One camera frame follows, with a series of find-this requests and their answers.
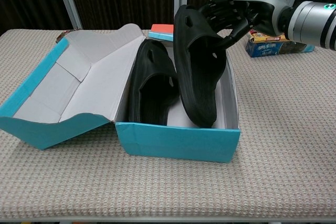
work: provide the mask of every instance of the robotic arm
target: robotic arm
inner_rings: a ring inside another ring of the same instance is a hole
[[[216,32],[232,29],[221,42],[228,48],[250,29],[269,36],[336,50],[336,4],[305,1],[290,7],[287,0],[210,0],[199,11]]]

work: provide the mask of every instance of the black slide sandal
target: black slide sandal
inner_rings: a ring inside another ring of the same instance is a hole
[[[179,97],[177,75],[166,48],[146,39],[139,47],[131,76],[129,121],[167,125],[168,109]]]
[[[211,127],[217,118],[215,88],[226,66],[225,50],[216,48],[221,41],[200,12],[180,7],[174,18],[174,61],[184,109],[199,127]]]

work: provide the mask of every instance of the beige textured tablecloth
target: beige textured tablecloth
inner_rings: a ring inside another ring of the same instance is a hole
[[[0,38],[0,103],[59,33]],[[231,163],[129,156],[112,124],[45,151],[0,131],[0,218],[336,216],[336,52],[251,59],[245,44],[229,49],[241,128]]]

